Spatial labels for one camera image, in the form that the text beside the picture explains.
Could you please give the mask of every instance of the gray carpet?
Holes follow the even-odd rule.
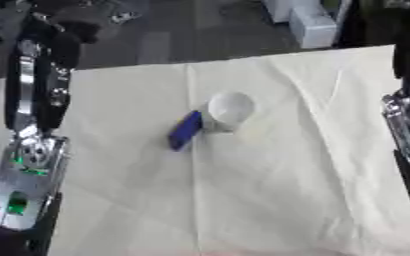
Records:
[[[81,69],[227,60],[300,50],[288,27],[272,24],[267,10],[256,0],[115,0],[144,11],[141,18],[123,25],[110,21],[114,10],[106,0],[92,1],[100,4],[60,14],[60,19],[82,19],[102,27],[100,40],[85,47]],[[0,33],[6,38],[0,46],[0,63],[13,42],[20,15],[13,8],[0,11],[4,25]]]

